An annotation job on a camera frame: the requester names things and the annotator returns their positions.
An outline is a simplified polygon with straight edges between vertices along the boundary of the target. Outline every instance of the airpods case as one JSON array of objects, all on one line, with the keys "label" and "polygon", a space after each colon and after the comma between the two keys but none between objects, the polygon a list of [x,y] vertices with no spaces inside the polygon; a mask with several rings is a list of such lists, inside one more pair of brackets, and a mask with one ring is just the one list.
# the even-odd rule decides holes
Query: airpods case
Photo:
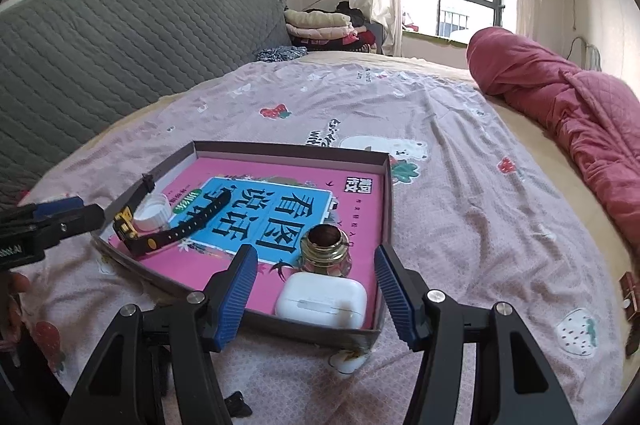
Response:
[{"label": "airpods case", "polygon": [[308,324],[359,329],[366,309],[367,291],[358,281],[300,271],[284,284],[275,313]]}]

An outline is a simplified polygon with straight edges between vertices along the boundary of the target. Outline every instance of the quilted sofa cover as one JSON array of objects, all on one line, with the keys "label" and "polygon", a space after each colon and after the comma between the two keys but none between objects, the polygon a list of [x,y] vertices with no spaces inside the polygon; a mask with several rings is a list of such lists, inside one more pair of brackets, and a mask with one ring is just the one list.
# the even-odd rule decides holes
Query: quilted sofa cover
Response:
[{"label": "quilted sofa cover", "polygon": [[286,0],[24,0],[0,14],[0,208],[113,122],[289,44]]}]

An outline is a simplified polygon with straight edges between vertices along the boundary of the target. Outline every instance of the pink quilt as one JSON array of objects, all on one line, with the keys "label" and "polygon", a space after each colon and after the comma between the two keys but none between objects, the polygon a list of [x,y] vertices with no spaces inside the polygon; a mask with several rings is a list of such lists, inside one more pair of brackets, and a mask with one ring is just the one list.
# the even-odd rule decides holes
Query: pink quilt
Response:
[{"label": "pink quilt", "polygon": [[503,28],[477,32],[466,59],[484,93],[502,95],[571,155],[640,256],[640,102],[631,89]]}]

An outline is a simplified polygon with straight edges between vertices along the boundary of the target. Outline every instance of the watch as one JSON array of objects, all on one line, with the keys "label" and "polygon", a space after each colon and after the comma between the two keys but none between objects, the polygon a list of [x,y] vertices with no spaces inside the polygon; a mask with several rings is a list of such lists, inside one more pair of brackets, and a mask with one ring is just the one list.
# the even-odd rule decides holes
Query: watch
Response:
[{"label": "watch", "polygon": [[196,231],[202,230],[231,201],[231,190],[226,188],[223,188],[222,192],[216,196],[212,196],[210,193],[203,194],[209,204],[205,207],[194,209],[194,215],[190,219],[182,221],[168,230],[140,235],[133,225],[133,214],[145,196],[152,192],[155,186],[153,176],[144,174],[142,182],[133,192],[129,201],[113,218],[113,230],[133,257],[141,257],[150,251],[176,243]]}]

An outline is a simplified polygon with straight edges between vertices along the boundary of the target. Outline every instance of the gold jar lid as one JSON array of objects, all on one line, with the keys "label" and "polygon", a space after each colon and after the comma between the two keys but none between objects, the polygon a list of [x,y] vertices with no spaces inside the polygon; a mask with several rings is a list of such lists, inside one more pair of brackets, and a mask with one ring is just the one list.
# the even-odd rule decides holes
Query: gold jar lid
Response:
[{"label": "gold jar lid", "polygon": [[334,225],[316,225],[300,241],[302,258],[320,268],[339,264],[349,253],[349,238]]}]

